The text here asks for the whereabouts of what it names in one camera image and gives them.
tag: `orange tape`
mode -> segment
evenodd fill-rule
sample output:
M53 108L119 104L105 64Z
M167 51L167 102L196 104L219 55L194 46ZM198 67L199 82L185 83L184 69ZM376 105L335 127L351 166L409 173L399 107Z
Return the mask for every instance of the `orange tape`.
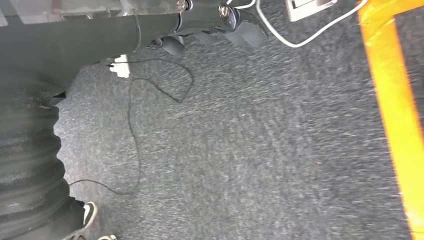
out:
M424 138L394 15L424 0L368 0L362 37L403 206L414 239L424 240Z

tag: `shoe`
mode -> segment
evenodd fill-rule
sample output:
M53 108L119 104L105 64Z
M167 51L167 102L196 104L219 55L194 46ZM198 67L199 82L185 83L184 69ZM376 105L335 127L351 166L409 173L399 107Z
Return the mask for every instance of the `shoe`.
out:
M93 224L94 219L97 216L98 209L94 202L88 202L86 205L84 205L84 209L84 227L81 228L78 233L73 236L72 240L80 240L84 231Z
M71 233L67 237L65 237L64 240L71 240L71 239L86 240L86 238L83 236L84 231L93 224L94 219L97 216L98 208L94 204L94 202L88 202L87 204L84 205L84 209L85 209L85 212L84 212L83 227ZM102 236L98 240L118 240L118 238L115 235L109 235L109 236Z
M98 240L118 240L118 238L115 235L112 234L110 236L102 236Z

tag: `screw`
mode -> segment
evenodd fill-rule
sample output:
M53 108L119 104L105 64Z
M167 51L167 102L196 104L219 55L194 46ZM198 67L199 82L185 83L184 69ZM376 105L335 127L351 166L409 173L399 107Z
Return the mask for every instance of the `screw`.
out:
M176 2L176 6L180 12L187 10L189 7L189 3L186 0L178 0Z
M219 6L219 15L221 16L222 20L227 21L230 17L230 8L225 4L221 4Z

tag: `black cable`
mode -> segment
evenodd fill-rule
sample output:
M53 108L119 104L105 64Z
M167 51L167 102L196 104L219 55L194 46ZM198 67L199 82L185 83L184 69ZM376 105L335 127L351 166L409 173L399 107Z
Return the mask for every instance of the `black cable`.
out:
M91 180L91 179L80 179L80 180L72 182L71 184L69 184L69 186L72 186L74 184L81 183L81 182L89 182L89 183L94 183L94 184L98 184L100 186L103 186L104 188L106 188L107 190L109 190L110 192L112 192L116 195L133 195L133 194L137 193L136 190L139 188L140 183L141 183L141 179L142 179L142 160L140 159L140 149L139 149L139 145L137 143L137 137L134 133L133 125L131 124L131 106L132 106L131 91L133 89L134 82L139 81L139 80L144 80L144 81L152 84L159 92L161 92L162 94L164 94L168 98L172 99L174 102L181 104L184 101L184 99L186 99L187 95L189 94L190 90L192 89L192 87L195 83L195 78L194 78L192 72L190 71L190 69L188 69L186 66L184 66L180 63L170 61L170 60L166 60L166 59L162 59L162 58L152 58L152 59L147 59L147 60L136 60L136 61L125 61L125 62L108 62L108 61L103 62L103 63L107 63L107 64L139 64L139 63L146 63L146 62L151 62L151 61L163 61L163 62L171 63L171 64L174 64L174 65L177 65L177 66L183 68L189 74L189 76L191 78L191 82L190 82L190 85L188 86L188 90L184 93L184 95L181 97L181 99L178 99L178 98L172 96L171 94L169 94L168 92L164 91L155 82L153 82L152 80L150 80L148 78L141 78L141 77L135 78L135 79L131 80L131 82L129 83L129 87L128 87L128 98L129 99L128 99L128 106L127 106L127 112L126 112L126 119L127 119L129 131L131 132L132 139L134 140L135 149L137 151L138 177L137 177L137 181L135 183L135 186L132 188L131 191L118 192L118 191L111 189L110 187L108 187L106 184L104 184L102 182Z

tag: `gray carpet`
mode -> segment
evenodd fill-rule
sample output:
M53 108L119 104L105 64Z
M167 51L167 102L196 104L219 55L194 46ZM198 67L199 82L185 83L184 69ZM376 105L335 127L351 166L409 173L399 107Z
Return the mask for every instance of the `gray carpet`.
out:
M339 1L296 23L281 0L263 8L283 35L300 41L355 4ZM112 232L123 240L410 239L356 15L298 49L275 37L258 49L187 41L180 62L195 84L183 103L144 80L131 91L138 193L72 186L100 207L89 239ZM168 63L131 70L177 97L190 83ZM133 189L130 81L87 66L59 104L55 130L69 182Z
M396 16L396 26L416 107L424 123L424 7Z

